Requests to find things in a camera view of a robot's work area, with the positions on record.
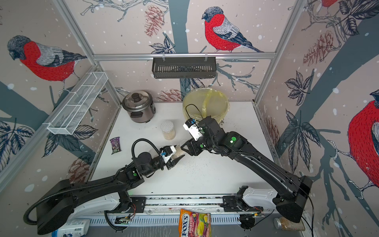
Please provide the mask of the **clear jar with rice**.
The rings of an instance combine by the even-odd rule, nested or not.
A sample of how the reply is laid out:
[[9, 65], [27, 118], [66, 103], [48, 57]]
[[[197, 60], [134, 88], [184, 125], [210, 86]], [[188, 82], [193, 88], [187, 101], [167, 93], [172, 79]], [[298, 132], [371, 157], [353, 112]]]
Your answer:
[[176, 153], [171, 157], [173, 161], [179, 161], [187, 154], [185, 151], [182, 150], [180, 143], [175, 146], [175, 149]]

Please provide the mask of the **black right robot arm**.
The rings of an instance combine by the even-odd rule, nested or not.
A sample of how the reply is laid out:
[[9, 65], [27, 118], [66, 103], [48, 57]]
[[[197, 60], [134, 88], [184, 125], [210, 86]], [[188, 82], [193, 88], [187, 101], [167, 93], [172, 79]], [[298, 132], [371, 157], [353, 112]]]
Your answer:
[[299, 223], [309, 199], [313, 181], [308, 176], [291, 174], [260, 153], [245, 137], [235, 131], [225, 132], [210, 116], [199, 123], [188, 119], [184, 125], [192, 138], [185, 152], [198, 156], [202, 151], [214, 152], [246, 166], [277, 192], [272, 202], [286, 219]]

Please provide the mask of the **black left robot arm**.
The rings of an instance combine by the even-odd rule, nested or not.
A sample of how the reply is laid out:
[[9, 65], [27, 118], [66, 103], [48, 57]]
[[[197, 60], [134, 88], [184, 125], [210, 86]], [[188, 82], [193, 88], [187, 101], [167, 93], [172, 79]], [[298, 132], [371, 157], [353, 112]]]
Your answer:
[[173, 168], [185, 153], [178, 146], [158, 149], [150, 140], [140, 138], [132, 144], [131, 155], [132, 162], [113, 176], [82, 184], [60, 181], [26, 210], [23, 221], [37, 226], [38, 234], [45, 235], [58, 230], [70, 215], [78, 213], [78, 206], [91, 207], [89, 202], [97, 198], [100, 203], [94, 204], [94, 208], [105, 216], [127, 212], [129, 218], [134, 218], [138, 210], [144, 209], [145, 200], [134, 203], [128, 191], [141, 185], [157, 170]]

